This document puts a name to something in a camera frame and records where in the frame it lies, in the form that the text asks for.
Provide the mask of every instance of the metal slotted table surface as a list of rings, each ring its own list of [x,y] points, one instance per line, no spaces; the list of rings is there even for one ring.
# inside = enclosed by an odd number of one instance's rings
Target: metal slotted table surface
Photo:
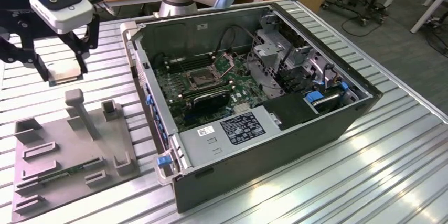
[[[291,0],[278,3],[384,92],[344,135],[302,159],[184,214],[152,169],[156,154],[122,42],[123,20],[102,25],[84,80],[48,88],[36,70],[0,65],[0,223],[11,222],[14,121],[67,116],[63,91],[82,88],[87,109],[123,104],[143,175],[28,223],[428,223],[448,220],[447,116],[323,20]],[[36,42],[46,62],[72,55],[58,39]]]

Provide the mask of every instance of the power supply label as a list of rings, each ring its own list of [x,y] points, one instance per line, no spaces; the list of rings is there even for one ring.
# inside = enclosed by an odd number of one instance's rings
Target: power supply label
[[[235,145],[239,145],[267,133],[252,112],[239,115],[232,119],[220,122],[220,124]]]

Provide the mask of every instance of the circuit board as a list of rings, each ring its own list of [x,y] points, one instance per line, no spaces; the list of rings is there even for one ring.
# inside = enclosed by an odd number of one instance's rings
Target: circuit board
[[[234,115],[238,113],[235,106],[254,108],[268,99],[247,70],[246,59],[236,54],[234,60],[230,61],[228,57],[222,55],[210,66],[180,73],[156,70],[158,82],[180,132]],[[192,112],[194,100],[216,92],[230,94],[230,102],[214,110]]]

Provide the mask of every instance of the robotic arm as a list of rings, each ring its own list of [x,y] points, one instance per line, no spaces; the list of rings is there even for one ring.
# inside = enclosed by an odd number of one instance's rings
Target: robotic arm
[[[22,47],[0,37],[0,60],[7,63],[20,61],[26,67],[36,68],[44,81],[56,82],[62,76],[48,70],[35,52],[34,39],[58,36],[75,52],[76,77],[82,77],[88,72],[84,60],[90,57],[90,49],[99,43],[100,18],[94,13],[92,4],[100,1],[2,0],[0,27],[20,36]],[[83,25],[87,25],[87,32],[79,38],[72,31]]]
[[[94,13],[94,4],[103,0],[2,0],[0,27],[22,39],[22,48],[0,37],[0,60],[20,61],[26,67],[36,68],[44,81],[58,84],[82,78],[88,72],[84,60],[90,49],[98,48],[100,18]],[[234,0],[163,0],[159,16],[174,16],[198,11],[200,2],[215,8],[230,7]],[[86,35],[79,38],[74,29],[87,25]],[[48,69],[35,52],[34,40],[58,36],[75,52],[79,68],[58,72]]]

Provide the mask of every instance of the cable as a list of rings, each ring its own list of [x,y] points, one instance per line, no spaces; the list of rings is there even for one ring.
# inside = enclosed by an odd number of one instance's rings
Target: cable
[[[427,36],[426,36],[426,38],[427,38],[427,44],[428,44],[428,46],[442,55],[442,56],[444,56],[444,57],[447,57],[448,58],[448,55],[443,52],[443,51],[440,51],[440,49],[439,48],[436,48],[434,45],[432,45],[432,43],[431,43],[431,41],[430,41],[430,34],[434,34],[435,36],[436,36],[436,38],[442,41],[442,43],[444,44],[444,46],[447,47],[447,43],[443,41],[443,39],[438,36],[438,34],[435,33],[435,31],[432,31],[432,29],[430,30],[431,31],[431,33],[427,33]]]
[[[288,59],[288,57],[290,57],[290,55],[291,55],[292,50],[294,50],[294,44],[291,43],[291,46],[290,46],[288,51],[287,51],[287,54],[286,54],[284,58],[283,58],[282,61],[280,61],[279,68],[278,68],[278,72],[280,71],[280,67],[282,67],[283,64],[286,63],[286,61],[287,61],[287,59]]]
[[[354,34],[351,33],[350,31],[347,31],[347,29],[344,28],[344,25],[347,22],[355,20],[359,16],[354,17],[354,18],[350,18],[348,20],[346,20],[343,23],[342,23],[342,29],[344,30],[344,32],[347,32],[350,35],[355,36],[355,37],[366,37],[368,36],[375,30],[378,30],[383,24],[380,24],[378,27],[375,27],[371,31],[368,31],[366,34]]]
[[[270,88],[270,89],[279,89],[279,90],[283,90],[283,88],[275,88],[275,87],[271,87],[271,86],[264,85],[264,84],[260,84],[260,85],[264,86],[264,87],[267,87],[267,88]]]
[[[235,27],[238,27],[239,29],[242,29],[242,30],[251,36],[251,38],[252,38],[254,40],[256,40],[259,43],[262,43],[260,40],[254,36],[254,34],[252,34],[252,33],[251,33],[243,26],[236,25],[236,24],[230,25],[230,26],[224,29],[223,33],[222,33],[222,36],[220,36],[220,39],[219,39],[219,43],[218,43],[218,45],[216,45],[216,49],[215,49],[215,52],[214,52],[215,55],[218,55],[218,52],[219,52],[219,50],[222,49],[222,44],[223,44],[224,36],[226,36],[226,33],[228,32],[230,29],[234,29],[235,37],[236,37]]]

